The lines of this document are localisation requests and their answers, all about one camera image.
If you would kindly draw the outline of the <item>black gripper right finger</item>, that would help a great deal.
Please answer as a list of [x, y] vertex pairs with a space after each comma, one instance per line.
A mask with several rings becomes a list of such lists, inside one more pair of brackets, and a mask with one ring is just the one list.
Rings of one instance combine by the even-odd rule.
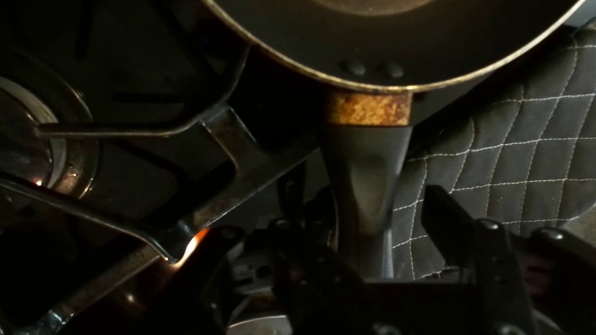
[[425, 188], [423, 227], [473, 286], [484, 335], [596, 335], [596, 260], [583, 238], [557, 227], [516, 236], [436, 184]]

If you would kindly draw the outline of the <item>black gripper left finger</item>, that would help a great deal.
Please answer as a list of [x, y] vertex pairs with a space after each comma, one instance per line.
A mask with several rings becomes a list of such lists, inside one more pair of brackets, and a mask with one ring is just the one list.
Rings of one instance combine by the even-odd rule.
[[289, 335], [348, 335], [348, 268], [302, 229], [210, 231], [147, 311], [147, 335], [229, 335], [287, 322]]

